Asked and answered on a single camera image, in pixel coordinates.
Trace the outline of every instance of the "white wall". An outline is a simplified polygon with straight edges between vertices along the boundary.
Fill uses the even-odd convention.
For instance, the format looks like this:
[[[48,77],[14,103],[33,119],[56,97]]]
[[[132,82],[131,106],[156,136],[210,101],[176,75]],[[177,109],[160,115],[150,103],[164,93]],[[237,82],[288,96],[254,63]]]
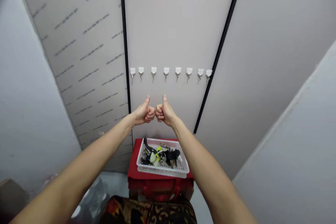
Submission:
[[[144,67],[131,84],[131,108],[146,96],[151,105],[162,103],[166,94],[176,114],[193,131],[207,81],[198,84],[197,70],[211,69],[231,0],[125,0],[128,63]],[[152,83],[151,67],[157,67]],[[170,73],[165,83],[163,68]],[[176,82],[175,68],[182,72]],[[187,83],[186,69],[193,68]],[[175,138],[173,130],[156,120],[133,129],[133,138]]]
[[[0,0],[0,181],[29,193],[80,153],[24,0]]]
[[[121,0],[26,0],[82,148],[128,115]],[[108,170],[127,172],[132,135]]]
[[[231,179],[336,39],[335,0],[237,0],[196,137]]]
[[[234,179],[260,223],[336,222],[336,42]]]

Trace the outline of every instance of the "wall hook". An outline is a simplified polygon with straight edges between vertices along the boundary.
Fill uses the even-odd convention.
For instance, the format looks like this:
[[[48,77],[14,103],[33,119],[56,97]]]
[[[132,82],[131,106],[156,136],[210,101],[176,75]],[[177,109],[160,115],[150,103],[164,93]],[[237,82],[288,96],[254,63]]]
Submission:
[[[131,78],[132,78],[132,84],[133,84],[133,76],[135,75],[135,68],[130,68],[129,72],[131,74]]]
[[[180,75],[180,73],[181,73],[181,70],[182,70],[182,68],[176,68],[176,69],[175,69],[176,82],[177,82],[177,80],[178,80],[178,78],[179,78],[179,75]]]
[[[208,82],[210,80],[210,76],[212,74],[212,70],[206,70],[205,71],[205,76],[206,76],[206,81]]]
[[[187,74],[187,76],[188,76],[187,83],[188,83],[188,80],[189,80],[190,75],[192,74],[192,72],[193,72],[193,69],[192,69],[192,68],[187,68],[187,72],[186,72],[186,74]]]
[[[164,74],[164,76],[165,76],[165,80],[164,80],[164,82],[166,83],[166,80],[167,80],[167,76],[168,76],[168,74],[169,74],[169,68],[164,68],[163,69],[163,74]]]
[[[140,82],[142,81],[142,75],[144,74],[144,68],[139,68]]]
[[[154,82],[154,75],[156,74],[156,68],[152,68],[152,76],[153,76],[153,81],[152,83]]]
[[[203,73],[204,73],[204,69],[199,69],[197,71],[197,76],[198,76],[198,82],[197,82],[197,84],[200,82],[200,80],[201,80],[201,78],[203,76]]]

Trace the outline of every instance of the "forearm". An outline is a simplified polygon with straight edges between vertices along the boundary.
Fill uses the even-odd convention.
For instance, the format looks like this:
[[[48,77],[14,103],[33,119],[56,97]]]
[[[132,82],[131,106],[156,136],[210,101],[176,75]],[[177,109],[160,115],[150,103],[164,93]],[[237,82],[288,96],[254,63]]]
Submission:
[[[254,221],[234,185],[215,158],[177,118],[172,128],[215,223]]]
[[[134,123],[132,114],[126,116],[82,151],[13,222],[65,223]]]

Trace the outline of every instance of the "wrist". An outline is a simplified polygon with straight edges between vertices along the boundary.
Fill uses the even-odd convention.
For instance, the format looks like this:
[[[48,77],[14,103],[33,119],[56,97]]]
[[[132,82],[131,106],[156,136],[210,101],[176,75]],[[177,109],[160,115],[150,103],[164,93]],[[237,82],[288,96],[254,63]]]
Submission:
[[[180,118],[178,118],[177,116],[173,117],[173,119],[171,120],[171,127],[173,128],[173,130],[177,127],[178,125],[178,121],[180,120]]]
[[[133,128],[136,125],[136,121],[137,121],[134,112],[132,112],[131,114],[128,114],[127,117],[129,118],[130,127]]]

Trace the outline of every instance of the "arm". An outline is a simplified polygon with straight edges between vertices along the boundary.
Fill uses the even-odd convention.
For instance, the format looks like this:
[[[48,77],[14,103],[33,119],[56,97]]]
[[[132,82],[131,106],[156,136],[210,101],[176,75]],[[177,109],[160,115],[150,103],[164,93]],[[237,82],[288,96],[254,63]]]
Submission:
[[[257,223],[219,163],[176,116],[167,98],[156,106],[156,117],[172,127],[214,223]]]
[[[148,106],[149,100],[148,96],[133,113],[82,151],[12,223],[66,223],[132,127],[154,119],[155,110]]]

